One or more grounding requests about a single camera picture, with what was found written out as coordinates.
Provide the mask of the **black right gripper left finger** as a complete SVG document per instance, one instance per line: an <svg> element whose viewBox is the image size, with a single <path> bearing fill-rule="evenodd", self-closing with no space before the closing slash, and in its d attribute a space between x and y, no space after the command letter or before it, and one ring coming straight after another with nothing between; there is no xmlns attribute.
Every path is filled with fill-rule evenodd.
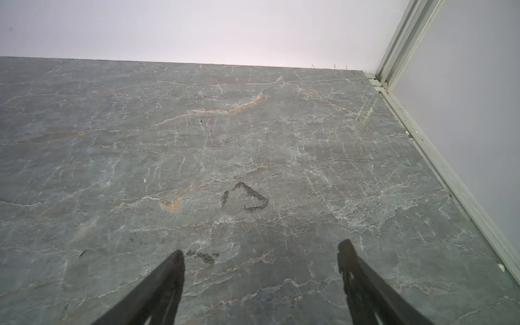
<svg viewBox="0 0 520 325"><path fill-rule="evenodd" d="M185 260L176 250L95 324L174 324L185 280Z"/></svg>

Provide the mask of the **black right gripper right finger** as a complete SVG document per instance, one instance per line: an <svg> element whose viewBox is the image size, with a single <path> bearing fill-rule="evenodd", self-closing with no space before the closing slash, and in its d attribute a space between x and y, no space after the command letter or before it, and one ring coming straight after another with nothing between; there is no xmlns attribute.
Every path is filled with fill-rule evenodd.
<svg viewBox="0 0 520 325"><path fill-rule="evenodd" d="M352 241L338 245L337 262L354 324L431 324L356 252Z"/></svg>

